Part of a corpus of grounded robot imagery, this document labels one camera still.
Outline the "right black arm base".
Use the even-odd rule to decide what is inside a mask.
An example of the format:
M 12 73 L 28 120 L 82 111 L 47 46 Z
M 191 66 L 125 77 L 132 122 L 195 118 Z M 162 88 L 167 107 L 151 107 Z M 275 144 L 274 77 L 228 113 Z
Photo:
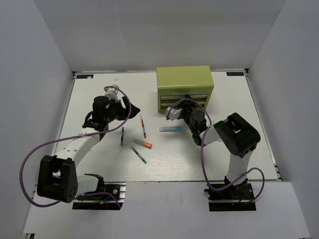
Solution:
M 215 192 L 210 188 L 204 189 L 208 195 L 210 212 L 247 212 L 256 211 L 254 192 L 250 183 L 231 186 L 223 191 Z

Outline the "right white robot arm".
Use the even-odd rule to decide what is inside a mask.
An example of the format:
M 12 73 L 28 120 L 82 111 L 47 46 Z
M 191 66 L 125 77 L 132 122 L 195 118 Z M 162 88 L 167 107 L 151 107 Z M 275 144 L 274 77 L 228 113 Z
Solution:
M 238 113 L 213 123 L 204 107 L 190 96 L 185 96 L 172 107 L 168 107 L 165 115 L 167 120 L 184 120 L 195 144 L 200 146 L 201 167 L 208 188 L 213 192 L 225 190 L 228 197 L 238 198 L 243 193 L 241 184 L 247 181 L 247 174 L 253 170 L 248 169 L 248 164 L 252 152 L 261 140 L 258 131 Z M 230 161 L 225 186 L 214 188 L 209 183 L 205 170 L 204 147 L 219 140 L 230 152 Z

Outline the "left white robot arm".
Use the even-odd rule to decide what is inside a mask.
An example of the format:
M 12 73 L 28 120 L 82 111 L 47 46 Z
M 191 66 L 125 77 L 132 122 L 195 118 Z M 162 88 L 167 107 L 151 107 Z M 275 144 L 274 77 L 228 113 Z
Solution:
M 40 197 L 64 203 L 78 195 L 90 194 L 99 199 L 105 194 L 104 178 L 98 174 L 77 175 L 76 168 L 85 155 L 98 144 L 109 129 L 109 123 L 134 118 L 141 110 L 127 98 L 94 98 L 92 111 L 84 120 L 79 137 L 53 156 L 44 156 L 40 162 L 37 194 Z

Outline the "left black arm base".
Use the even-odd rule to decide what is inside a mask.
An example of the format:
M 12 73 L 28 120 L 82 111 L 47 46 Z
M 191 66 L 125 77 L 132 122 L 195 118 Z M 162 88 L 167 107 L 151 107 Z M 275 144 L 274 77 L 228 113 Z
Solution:
M 118 211 L 126 193 L 125 182 L 106 182 L 103 176 L 84 174 L 77 177 L 78 190 L 73 200 L 74 210 Z

